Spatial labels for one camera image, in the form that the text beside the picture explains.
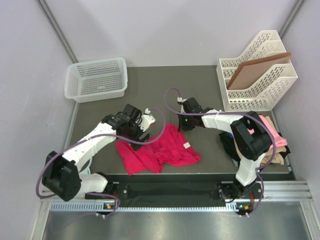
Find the red t shirt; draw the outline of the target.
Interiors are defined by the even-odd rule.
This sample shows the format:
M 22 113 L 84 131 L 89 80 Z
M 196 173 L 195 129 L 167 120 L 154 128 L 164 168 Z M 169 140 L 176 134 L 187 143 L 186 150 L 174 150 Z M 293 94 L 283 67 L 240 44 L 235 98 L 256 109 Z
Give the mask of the red t shirt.
M 146 170 L 158 174 L 164 165 L 184 167 L 201 160 L 201 155 L 191 147 L 178 126 L 172 123 L 168 123 L 161 137 L 151 144 L 133 150 L 128 142 L 118 141 L 116 149 L 130 176 Z

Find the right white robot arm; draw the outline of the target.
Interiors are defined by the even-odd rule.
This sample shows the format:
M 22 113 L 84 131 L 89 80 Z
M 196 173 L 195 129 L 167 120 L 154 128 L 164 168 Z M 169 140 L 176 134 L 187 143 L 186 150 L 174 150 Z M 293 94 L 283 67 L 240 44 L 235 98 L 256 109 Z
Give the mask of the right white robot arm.
M 252 191 L 251 184 L 257 179 L 258 168 L 275 140 L 259 115 L 250 111 L 237 113 L 202 108 L 194 97 L 177 98 L 181 105 L 178 113 L 179 130 L 190 131 L 196 127 L 216 129 L 233 136 L 237 149 L 241 153 L 236 183 L 233 192 L 239 198 L 245 198 Z

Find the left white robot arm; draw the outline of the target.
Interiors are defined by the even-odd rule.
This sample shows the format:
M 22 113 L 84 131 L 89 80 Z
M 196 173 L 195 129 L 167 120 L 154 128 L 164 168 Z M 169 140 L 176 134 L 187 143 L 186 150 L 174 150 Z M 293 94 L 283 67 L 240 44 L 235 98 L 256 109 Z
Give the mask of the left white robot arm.
M 46 159 L 42 184 L 68 202 L 80 194 L 97 193 L 109 198 L 114 187 L 103 173 L 86 174 L 82 168 L 102 148 L 119 137 L 129 139 L 135 149 L 151 138 L 146 130 L 156 119 L 149 109 L 144 112 L 127 104 L 123 111 L 105 116 L 98 125 L 70 149 L 58 154 L 51 152 Z

